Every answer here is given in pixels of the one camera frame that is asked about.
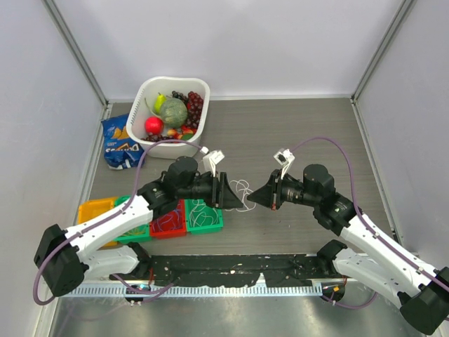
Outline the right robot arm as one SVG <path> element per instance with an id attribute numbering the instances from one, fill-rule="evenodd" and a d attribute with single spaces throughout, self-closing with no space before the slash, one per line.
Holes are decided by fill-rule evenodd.
<path id="1" fill-rule="evenodd" d="M 339 273 L 365 284 L 425 335 L 448 318 L 448 268 L 436 269 L 384 233 L 336 191 L 325 166 L 308 165 L 302 180 L 276 169 L 248 200 L 272 210 L 285 202 L 312 207 L 319 225 L 338 237 L 317 253 L 316 266 L 324 277 Z"/>

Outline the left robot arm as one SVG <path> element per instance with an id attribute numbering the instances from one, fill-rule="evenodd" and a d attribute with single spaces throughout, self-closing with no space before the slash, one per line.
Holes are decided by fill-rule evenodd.
<path id="1" fill-rule="evenodd" d="M 135 280 L 149 272 L 149 257 L 134 243 L 119 249 L 102 247 L 125 232 L 159 219 L 174 211 L 181 199 L 198 199 L 211 208 L 238 209 L 243 206 L 229 186 L 225 172 L 209 168 L 199 173 L 192 157 L 176 159 L 161 176 L 135 189 L 127 202 L 86 221 L 62 229 L 47 227 L 34 256 L 38 273 L 33 297 L 39 305 L 40 280 L 44 280 L 52 297 L 75 290 L 87 277 L 128 274 Z"/>

